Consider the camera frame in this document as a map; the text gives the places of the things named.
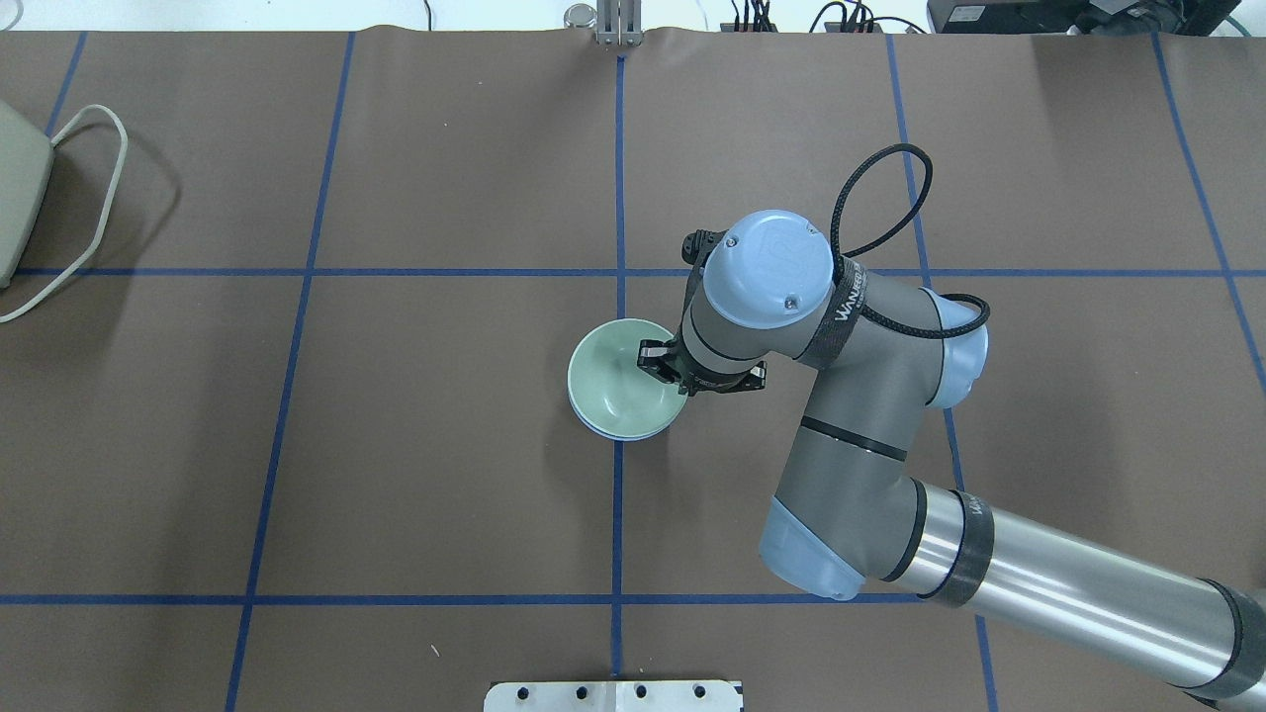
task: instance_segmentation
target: metal clamp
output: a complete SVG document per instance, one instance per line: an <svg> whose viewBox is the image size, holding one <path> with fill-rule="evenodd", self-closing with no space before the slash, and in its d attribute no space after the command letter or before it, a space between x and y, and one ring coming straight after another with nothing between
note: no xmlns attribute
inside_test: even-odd
<svg viewBox="0 0 1266 712"><path fill-rule="evenodd" d="M642 44L642 0L598 0L594 39L599 44Z"/></svg>

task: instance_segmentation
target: brown table surface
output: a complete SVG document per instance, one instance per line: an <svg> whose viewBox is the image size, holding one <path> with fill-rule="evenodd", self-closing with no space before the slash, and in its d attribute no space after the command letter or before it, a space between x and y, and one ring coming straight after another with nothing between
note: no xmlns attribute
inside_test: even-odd
<svg viewBox="0 0 1266 712"><path fill-rule="evenodd" d="M908 138L932 198L865 261L994 305L910 474L1266 585L1263 79L1250 39L0 34L0 100L132 134L92 267L0 327L0 709L479 709L613 673L763 711L1193 709L770 574L808 369L627 446L563 375L601 322L676 322L685 233L825 227ZM104 124L58 148L0 310L82 250L114 149ZM881 163L844 241L908 201Z"/></svg>

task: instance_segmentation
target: blue grid line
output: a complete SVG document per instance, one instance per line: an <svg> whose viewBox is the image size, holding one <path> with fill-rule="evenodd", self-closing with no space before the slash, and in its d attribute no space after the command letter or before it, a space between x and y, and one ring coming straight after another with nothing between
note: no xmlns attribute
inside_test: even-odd
<svg viewBox="0 0 1266 712"><path fill-rule="evenodd" d="M896 65L896 47L893 43L893 35L885 34L884 42L887 44L887 66L890 75L893 77L893 103L896 105L896 127L901 137L903 143L909 142L909 136L906 134L905 127L905 108L901 99L901 79ZM910 205L918 199L918 194L914 190L914 167L910 165L909 153L903 153L905 158L905 185L910 194ZM928 252L923 242L923 222L915 215L914 218L914 241L919 248L919 267L923 271L923 286L928 289L932 288L932 269L928 264ZM953 410L950 408L944 409L946 419L946 440L950 443L951 460L953 462L953 479L958 489L965 490L962 478L962 459L958 452L958 432L953 424ZM985 628L985 620L976 616L976 647L980 650L980 668L984 675L985 683L985 703L989 707L989 712L998 712L998 689L994 683L994 659L989 650L989 631Z"/></svg>
<svg viewBox="0 0 1266 712"><path fill-rule="evenodd" d="M808 593L541 594L0 594L0 606L511 607L511 606L857 606L923 604L913 593L862 593L832 601Z"/></svg>
<svg viewBox="0 0 1266 712"><path fill-rule="evenodd" d="M18 267L15 274L57 276L65 267ZM919 277L922 269L874 267L870 271L891 277ZM1266 277L1266 270L1094 270L1094 269L1022 269L1022 267L929 267L933 277L1214 277L1229 272L1237 279ZM674 277L690 275L676 267L80 267L76 276L96 277Z"/></svg>
<svg viewBox="0 0 1266 712"><path fill-rule="evenodd" d="M1156 68L1161 73L1161 85L1165 87L1165 100L1170 105L1170 118L1174 120L1174 133L1179 139L1179 148L1182 149L1182 160L1186 161L1188 174L1191 176L1191 185L1195 188L1195 196L1200 200L1200 212L1204 214L1204 224L1209 228L1209 239L1213 241L1213 251L1218 253L1218 264L1222 266L1222 275L1227 280L1227 291L1231 293L1231 303L1236 308L1236 317L1239 319L1239 331L1244 334L1244 345L1248 347L1248 359L1257 372L1257 385L1266 395L1266 369L1262 367L1261 351L1257 350L1257 341L1253 338L1253 329L1248 324L1248 314L1244 304L1239 300L1239 288L1231 271L1231 261L1227 258L1227 250L1222 245L1222 236L1218 233L1218 223L1213 219L1213 208L1209 207L1209 198L1204 193L1204 181L1200 180L1200 171L1191 157L1191 147L1188 144L1186 130L1182 128L1182 117L1179 115L1179 105L1174 99L1174 87L1170 85L1170 70L1165 65L1165 52L1161 51L1161 38L1152 33L1152 51L1156 53Z"/></svg>
<svg viewBox="0 0 1266 712"><path fill-rule="evenodd" d="M615 58L615 318L625 314L624 54ZM624 668L624 443L611 442L611 677Z"/></svg>
<svg viewBox="0 0 1266 712"><path fill-rule="evenodd" d="M338 129L343 118L343 101L347 98L347 79L352 70L352 52L356 47L356 33L347 33L347 46L343 49L343 71L338 80L338 95L334 100L334 115L329 127L329 143L325 147L325 166L322 171L320 189L316 195L316 212L313 215L313 232L308 246L308 270L316 265L316 250L320 246L320 229L325 217L325 196L329 191L329 177L334 170L334 149L338 146ZM268 457L268 471L263 483L263 497L260 502L260 519L254 532L254 547L251 554L251 570L247 574L246 597L242 606L242 620L238 623L238 640L233 651L233 668L229 671L228 693L224 698L225 712L237 708L238 685L242 682L242 665L246 661L247 640L251 636L251 616L253 599L260 584L260 564L263 559L263 542L268 532L268 514L272 509L272 493L277 481L277 466L281 462L281 443L286 435L286 418L290 413L290 395L295 384L295 370L299 365L299 347L304 337L304 319L308 315L308 298L311 294L313 276L305 275L299 291L299 308L295 312L295 329L290 338L290 357L286 361L285 381L281 386L281 402L277 405L277 424L272 436L272 452Z"/></svg>
<svg viewBox="0 0 1266 712"><path fill-rule="evenodd" d="M62 105L66 104L66 95L71 91L71 81L75 80L75 70L78 68L80 57L84 56L84 44L87 43L87 32L81 32L75 42L75 52L71 53L71 63L66 67L66 77L62 79L62 89L57 92L57 101L53 101L53 111L48 115L48 125L44 127L44 136L53 136L57 128L57 119L62 115Z"/></svg>

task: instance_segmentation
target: white label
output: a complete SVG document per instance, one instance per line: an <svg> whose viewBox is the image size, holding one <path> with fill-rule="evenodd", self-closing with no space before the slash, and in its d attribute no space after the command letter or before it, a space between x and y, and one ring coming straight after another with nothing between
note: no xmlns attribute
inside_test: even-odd
<svg viewBox="0 0 1266 712"><path fill-rule="evenodd" d="M974 23L985 14L984 5L958 5L950 13L951 23Z"/></svg>

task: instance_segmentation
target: metal bracket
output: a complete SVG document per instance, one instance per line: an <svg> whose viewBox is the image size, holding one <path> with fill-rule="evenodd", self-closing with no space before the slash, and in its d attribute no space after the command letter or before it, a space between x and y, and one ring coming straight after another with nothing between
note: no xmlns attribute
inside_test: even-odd
<svg viewBox="0 0 1266 712"><path fill-rule="evenodd" d="M594 39L599 44L642 44L642 0L598 0Z"/></svg>
<svg viewBox="0 0 1266 712"><path fill-rule="evenodd" d="M646 680L595 683L500 683L484 712L742 712L743 683Z"/></svg>

